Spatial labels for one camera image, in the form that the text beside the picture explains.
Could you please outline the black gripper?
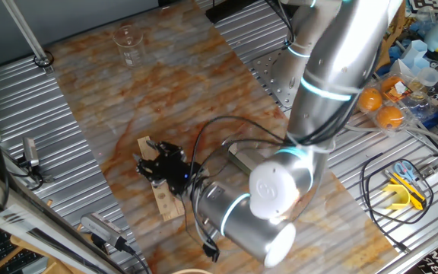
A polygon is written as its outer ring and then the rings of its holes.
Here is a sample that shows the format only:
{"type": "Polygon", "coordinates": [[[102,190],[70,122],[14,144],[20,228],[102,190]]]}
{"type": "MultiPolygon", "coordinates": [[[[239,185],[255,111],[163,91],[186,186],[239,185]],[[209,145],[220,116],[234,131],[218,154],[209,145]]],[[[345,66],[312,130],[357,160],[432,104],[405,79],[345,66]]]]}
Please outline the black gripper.
{"type": "Polygon", "coordinates": [[[181,196],[202,166],[197,162],[188,162],[180,146],[165,141],[146,140],[145,143],[157,151],[158,156],[154,160],[145,160],[133,154],[137,163],[136,172],[151,181],[155,187],[167,183],[174,196],[181,196]]]}

